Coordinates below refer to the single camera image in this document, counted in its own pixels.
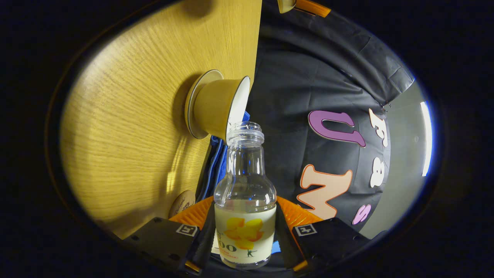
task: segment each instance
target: screw hole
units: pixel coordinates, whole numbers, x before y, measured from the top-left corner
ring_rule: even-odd
[[[168,257],[174,261],[180,260],[180,256],[178,256],[177,254],[170,254]]]

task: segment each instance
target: wood grain surface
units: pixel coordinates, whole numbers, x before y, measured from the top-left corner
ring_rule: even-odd
[[[80,73],[61,120],[64,171],[80,205],[125,238],[196,190],[209,136],[187,131],[197,77],[254,78],[261,0],[185,0],[123,30]]]

